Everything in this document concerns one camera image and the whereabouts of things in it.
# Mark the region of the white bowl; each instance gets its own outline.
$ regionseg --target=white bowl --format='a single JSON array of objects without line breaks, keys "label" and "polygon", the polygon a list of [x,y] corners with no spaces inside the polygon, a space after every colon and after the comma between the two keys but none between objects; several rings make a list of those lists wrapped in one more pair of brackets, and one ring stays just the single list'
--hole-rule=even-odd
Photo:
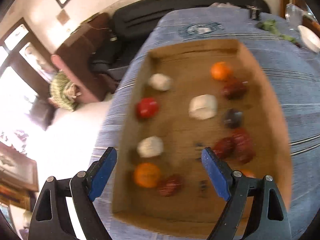
[{"label": "white bowl", "polygon": [[298,29],[301,35],[301,39],[305,43],[305,45],[315,53],[319,53],[320,38],[312,30],[303,25],[299,25]]}]

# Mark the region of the metal screw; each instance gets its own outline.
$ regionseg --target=metal screw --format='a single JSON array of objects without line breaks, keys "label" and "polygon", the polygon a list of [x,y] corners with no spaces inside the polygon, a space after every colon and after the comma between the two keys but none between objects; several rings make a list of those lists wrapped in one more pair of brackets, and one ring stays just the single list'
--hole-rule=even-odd
[{"label": "metal screw", "polygon": [[242,173],[241,173],[240,171],[234,171],[234,172],[233,172],[233,175],[234,175],[235,177],[240,178],[240,177],[242,176]]},{"label": "metal screw", "polygon": [[79,171],[78,174],[77,174],[77,176],[78,176],[79,178],[83,178],[83,177],[85,176],[85,171]]},{"label": "metal screw", "polygon": [[266,180],[267,180],[267,181],[273,181],[273,177],[272,177],[271,175],[267,175],[267,176],[266,176]]},{"label": "metal screw", "polygon": [[53,182],[53,180],[54,180],[53,176],[50,176],[50,177],[47,178],[47,182]]}]

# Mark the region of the orange fruit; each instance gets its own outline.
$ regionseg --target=orange fruit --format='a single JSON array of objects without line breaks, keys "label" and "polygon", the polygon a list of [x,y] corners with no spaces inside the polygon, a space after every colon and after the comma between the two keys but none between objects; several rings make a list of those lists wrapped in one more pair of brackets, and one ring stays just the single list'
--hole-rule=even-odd
[{"label": "orange fruit", "polygon": [[226,81],[232,76],[232,70],[227,63],[221,61],[212,65],[211,76],[219,81]]},{"label": "orange fruit", "polygon": [[161,177],[160,169],[152,163],[141,163],[134,170],[134,182],[140,187],[153,188]]},{"label": "orange fruit", "polygon": [[255,178],[256,175],[250,171],[250,170],[247,170],[247,169],[243,169],[243,170],[240,170],[245,176],[249,177],[249,178]]}]

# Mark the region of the blue gripper pad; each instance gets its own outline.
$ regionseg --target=blue gripper pad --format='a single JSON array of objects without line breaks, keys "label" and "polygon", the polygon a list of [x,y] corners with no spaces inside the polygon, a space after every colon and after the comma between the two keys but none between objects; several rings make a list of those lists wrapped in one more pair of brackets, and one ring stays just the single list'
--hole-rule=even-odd
[{"label": "blue gripper pad", "polygon": [[229,191],[228,182],[219,168],[218,158],[217,160],[214,160],[210,156],[207,149],[203,149],[201,152],[201,161],[218,196],[222,197],[225,201],[228,201],[231,197],[231,194]]},{"label": "blue gripper pad", "polygon": [[117,162],[117,151],[114,148],[108,148],[102,155],[96,165],[99,165],[99,169],[91,178],[91,188],[88,197],[91,201],[94,201],[97,197],[100,197],[104,187],[106,186],[111,172]]}]

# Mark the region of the black leather sofa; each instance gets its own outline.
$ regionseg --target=black leather sofa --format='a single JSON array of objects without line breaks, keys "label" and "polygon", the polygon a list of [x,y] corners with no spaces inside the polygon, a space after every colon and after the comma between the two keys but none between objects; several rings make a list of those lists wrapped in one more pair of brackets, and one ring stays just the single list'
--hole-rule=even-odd
[{"label": "black leather sofa", "polygon": [[92,55],[90,70],[121,80],[131,60],[164,15],[173,10],[208,7],[215,2],[229,2],[243,8],[256,6],[262,12],[270,12],[264,0],[141,0],[114,13],[110,28],[117,38],[106,40]]}]

